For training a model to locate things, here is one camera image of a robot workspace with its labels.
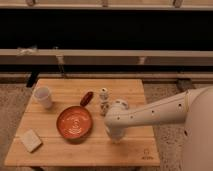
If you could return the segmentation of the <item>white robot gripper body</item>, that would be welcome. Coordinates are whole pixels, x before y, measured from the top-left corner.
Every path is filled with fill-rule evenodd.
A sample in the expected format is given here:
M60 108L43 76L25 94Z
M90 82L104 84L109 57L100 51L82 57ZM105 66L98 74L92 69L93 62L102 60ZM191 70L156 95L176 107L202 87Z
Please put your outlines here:
M106 128L106 132L109 138L114 142L119 142L125 136L125 130L123 128Z

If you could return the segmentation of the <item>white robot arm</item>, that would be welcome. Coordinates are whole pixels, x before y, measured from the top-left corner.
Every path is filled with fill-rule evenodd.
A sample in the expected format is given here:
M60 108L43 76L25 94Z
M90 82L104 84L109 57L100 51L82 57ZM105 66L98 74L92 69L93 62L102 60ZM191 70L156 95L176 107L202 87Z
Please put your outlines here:
M182 171L213 171L213 86L190 89L129 109L116 100L105 115L111 139L120 140L128 127L185 123Z

